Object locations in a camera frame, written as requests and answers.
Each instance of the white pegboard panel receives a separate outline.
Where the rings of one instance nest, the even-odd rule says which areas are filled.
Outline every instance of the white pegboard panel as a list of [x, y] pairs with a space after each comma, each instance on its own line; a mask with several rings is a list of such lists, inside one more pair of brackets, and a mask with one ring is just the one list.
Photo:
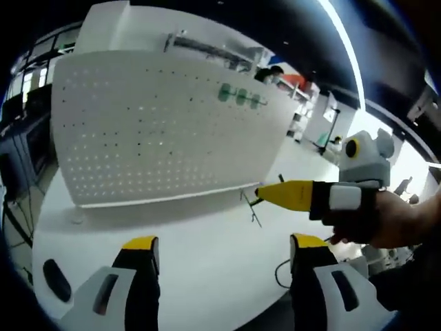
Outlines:
[[[225, 83], [231, 94], [220, 92]], [[72, 55], [57, 63], [52, 86], [58, 160], [81, 206], [176, 199], [262, 181], [294, 111], [273, 86], [156, 52]]]

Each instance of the ceiling light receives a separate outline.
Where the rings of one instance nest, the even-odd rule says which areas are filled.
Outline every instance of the ceiling light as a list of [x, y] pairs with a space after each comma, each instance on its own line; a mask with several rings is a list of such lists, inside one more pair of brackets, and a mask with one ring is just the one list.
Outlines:
[[361, 78], [360, 67], [358, 66], [357, 56], [355, 51], [353, 50], [351, 40], [349, 39], [349, 35], [347, 34], [345, 27], [343, 26], [343, 23], [336, 12], [336, 9], [331, 5], [329, 0], [317, 0], [317, 1], [323, 7], [325, 12], [328, 14], [334, 27], [337, 29], [338, 35], [342, 39], [343, 46], [345, 47], [346, 53], [349, 57], [349, 61], [351, 62], [353, 75], [356, 79], [358, 98], [360, 100], [360, 109], [362, 111], [366, 111], [365, 91], [363, 90], [363, 82]]
[[441, 163], [427, 162], [427, 165], [432, 168], [441, 169]]

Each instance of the white desk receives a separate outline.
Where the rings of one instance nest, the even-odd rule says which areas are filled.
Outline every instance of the white desk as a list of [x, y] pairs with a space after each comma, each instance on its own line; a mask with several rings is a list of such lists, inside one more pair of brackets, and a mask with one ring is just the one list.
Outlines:
[[[335, 181], [338, 169], [286, 138], [268, 177]], [[254, 198], [253, 188], [247, 190]], [[134, 237], [160, 239], [160, 330], [234, 330], [252, 320], [285, 292], [274, 279], [289, 257], [292, 232], [329, 237], [331, 228], [307, 213], [270, 203], [254, 210], [239, 191], [117, 208], [76, 208], [60, 171], [45, 196], [34, 233], [32, 271], [39, 303], [55, 318], [72, 302], [58, 300], [43, 277], [43, 263], [55, 259], [75, 291], [103, 265], [112, 265], [121, 246]], [[289, 285], [289, 268], [280, 270]]]

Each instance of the monitor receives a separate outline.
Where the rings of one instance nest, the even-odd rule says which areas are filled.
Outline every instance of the monitor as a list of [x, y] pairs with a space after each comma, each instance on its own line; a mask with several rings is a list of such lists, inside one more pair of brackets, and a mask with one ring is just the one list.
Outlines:
[[5, 128], [23, 116], [23, 93], [6, 100], [1, 106], [1, 127]]
[[30, 116], [40, 116], [50, 112], [52, 84], [44, 85], [36, 90], [29, 91], [26, 101], [26, 112]]

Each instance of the shelf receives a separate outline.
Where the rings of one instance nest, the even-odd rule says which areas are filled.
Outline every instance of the shelf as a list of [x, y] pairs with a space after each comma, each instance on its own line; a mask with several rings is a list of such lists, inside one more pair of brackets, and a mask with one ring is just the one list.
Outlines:
[[187, 37], [176, 37], [174, 40], [174, 46], [198, 50], [199, 52], [204, 52], [247, 67], [251, 67], [252, 63], [254, 62], [253, 59], [232, 50], [225, 50]]

